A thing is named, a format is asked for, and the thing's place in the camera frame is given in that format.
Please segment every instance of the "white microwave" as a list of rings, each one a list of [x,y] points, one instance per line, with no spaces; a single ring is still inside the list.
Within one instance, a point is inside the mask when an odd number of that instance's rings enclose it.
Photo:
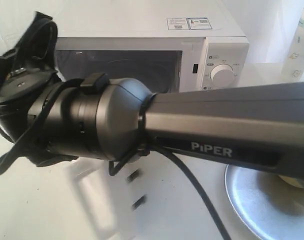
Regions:
[[[105,72],[152,92],[236,87],[249,49],[220,0],[68,1],[54,21],[66,80]]]

